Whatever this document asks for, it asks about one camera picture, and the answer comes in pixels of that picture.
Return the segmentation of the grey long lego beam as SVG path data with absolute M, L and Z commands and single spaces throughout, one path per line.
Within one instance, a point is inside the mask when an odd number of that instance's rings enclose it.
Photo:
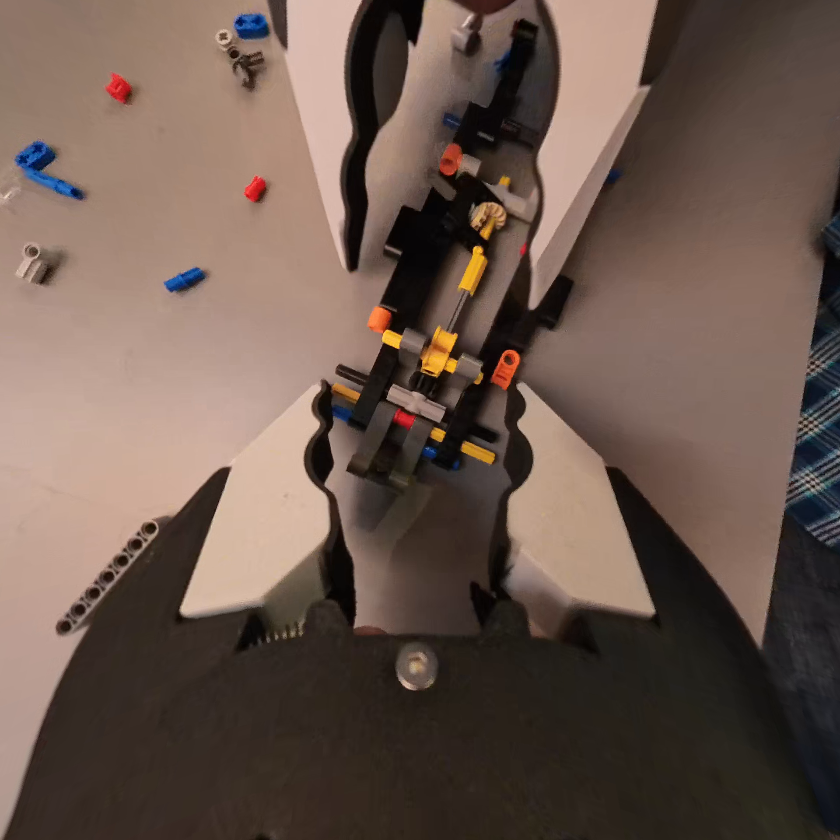
M 59 616 L 56 623 L 58 637 L 69 636 L 89 624 L 92 615 L 104 602 L 107 594 L 114 590 L 128 569 L 146 552 L 171 519 L 172 517 L 163 516 L 146 520 L 140 525 L 121 550 L 113 555 L 78 598 Z

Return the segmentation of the long blue lego axle pin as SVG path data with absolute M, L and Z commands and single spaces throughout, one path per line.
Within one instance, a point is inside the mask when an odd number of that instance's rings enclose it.
M 66 196 L 74 200 L 83 201 L 86 198 L 81 188 L 66 182 L 58 177 L 49 175 L 45 171 L 38 171 L 31 168 L 23 168 L 22 173 L 33 183 L 43 186 L 58 195 Z

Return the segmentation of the dark blue trousers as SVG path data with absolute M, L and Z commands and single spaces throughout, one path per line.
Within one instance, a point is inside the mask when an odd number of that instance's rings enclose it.
M 839 555 L 785 515 L 763 655 L 828 832 L 839 834 Z

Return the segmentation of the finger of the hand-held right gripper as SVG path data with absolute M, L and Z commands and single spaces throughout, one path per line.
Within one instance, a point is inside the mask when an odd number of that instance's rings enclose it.
M 283 3 L 287 68 L 342 266 L 358 268 L 366 166 L 403 94 L 422 1 Z
M 559 48 L 553 108 L 535 165 L 528 305 L 561 273 L 650 90 L 641 82 L 657 2 L 544 3 Z

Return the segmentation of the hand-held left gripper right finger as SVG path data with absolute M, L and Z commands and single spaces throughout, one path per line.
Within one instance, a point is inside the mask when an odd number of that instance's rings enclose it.
M 488 586 L 471 584 L 480 625 L 514 601 L 528 625 L 568 625 L 580 611 L 656 615 L 606 462 L 529 385 L 507 391 L 502 494 Z

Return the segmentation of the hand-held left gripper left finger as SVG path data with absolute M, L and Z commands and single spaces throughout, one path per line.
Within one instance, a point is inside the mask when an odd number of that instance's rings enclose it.
M 180 613 L 197 619 L 255 611 L 265 623 L 303 623 L 336 595 L 354 616 L 353 563 L 333 467 L 332 394 L 312 385 L 231 462 Z

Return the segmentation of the black lego chassis assembly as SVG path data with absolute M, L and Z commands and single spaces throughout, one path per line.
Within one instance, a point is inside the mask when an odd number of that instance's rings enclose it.
M 559 274 L 530 308 L 512 282 L 479 353 L 459 348 L 459 324 L 487 271 L 493 235 L 512 217 L 532 219 L 508 177 L 496 183 L 480 177 L 476 152 L 504 141 L 535 149 L 537 134 L 513 113 L 538 37 L 537 24 L 515 19 L 489 103 L 470 101 L 463 115 L 444 115 L 455 133 L 437 174 L 453 194 L 433 186 L 421 208 L 401 207 L 383 248 L 395 267 L 368 321 L 381 349 L 369 373 L 335 370 L 360 387 L 332 388 L 347 403 L 333 414 L 363 434 L 348 471 L 397 492 L 413 483 L 425 461 L 449 470 L 464 456 L 495 462 L 494 452 L 472 441 L 498 439 L 477 422 L 484 398 L 493 385 L 508 389 L 534 334 L 558 325 L 574 287 Z

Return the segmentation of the light grey lego connector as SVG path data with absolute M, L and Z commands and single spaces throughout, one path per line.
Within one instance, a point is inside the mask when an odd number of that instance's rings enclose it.
M 62 254 L 54 248 L 42 248 L 31 241 L 22 248 L 21 260 L 14 276 L 30 285 L 43 286 L 49 283 L 62 261 Z

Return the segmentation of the dark grey lego angle connector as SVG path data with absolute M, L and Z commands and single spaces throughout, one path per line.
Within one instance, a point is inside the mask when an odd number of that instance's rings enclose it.
M 261 50 L 246 53 L 236 47 L 226 50 L 229 64 L 241 86 L 246 90 L 254 90 L 258 72 L 265 64 L 265 57 Z

